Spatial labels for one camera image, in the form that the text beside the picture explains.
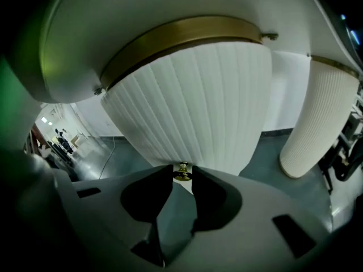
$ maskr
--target person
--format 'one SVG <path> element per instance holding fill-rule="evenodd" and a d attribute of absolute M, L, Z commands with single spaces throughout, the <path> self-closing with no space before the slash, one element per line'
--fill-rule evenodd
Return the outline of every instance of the person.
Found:
<path fill-rule="evenodd" d="M 63 132 L 58 132 L 58 129 L 56 129 L 55 131 L 58 142 L 69 154 L 73 154 L 73 149 L 70 147 L 68 141 L 63 137 Z"/>

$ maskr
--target lampshade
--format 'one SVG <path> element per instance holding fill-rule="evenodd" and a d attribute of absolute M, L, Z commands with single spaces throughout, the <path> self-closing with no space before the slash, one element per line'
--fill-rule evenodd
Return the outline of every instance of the lampshade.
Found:
<path fill-rule="evenodd" d="M 271 73 L 262 44 L 203 44 L 128 74 L 102 105 L 153 166 L 187 161 L 238 175 L 261 134 Z"/>
<path fill-rule="evenodd" d="M 355 73 L 329 59 L 313 57 L 305 101 L 280 154 L 283 171 L 298 178 L 329 150 L 347 121 L 358 89 Z"/>

